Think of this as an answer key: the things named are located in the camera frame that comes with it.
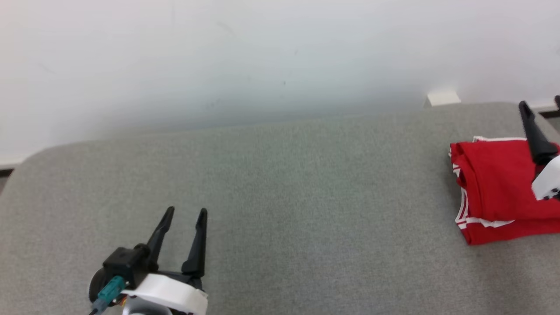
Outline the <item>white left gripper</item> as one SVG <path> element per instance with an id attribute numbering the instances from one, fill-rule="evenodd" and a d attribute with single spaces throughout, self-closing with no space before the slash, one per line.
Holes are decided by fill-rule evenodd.
<path id="1" fill-rule="evenodd" d="M 147 265 L 158 268 L 158 258 L 169 231 L 175 207 L 170 206 L 147 243 L 150 250 Z M 126 301 L 124 315 L 204 315 L 208 309 L 208 293 L 202 289 L 205 275 L 208 211 L 200 210 L 195 237 L 182 273 L 145 273 L 122 293 Z"/>

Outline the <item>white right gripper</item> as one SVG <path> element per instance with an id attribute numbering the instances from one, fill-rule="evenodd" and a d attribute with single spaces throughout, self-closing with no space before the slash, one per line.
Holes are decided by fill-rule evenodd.
<path id="1" fill-rule="evenodd" d="M 560 110 L 560 95 L 554 96 Z M 525 136 L 532 161 L 537 165 L 532 182 L 532 191 L 537 200 L 559 199 L 560 197 L 560 156 L 558 148 L 549 142 L 536 124 L 536 116 L 526 101 L 518 104 Z"/>

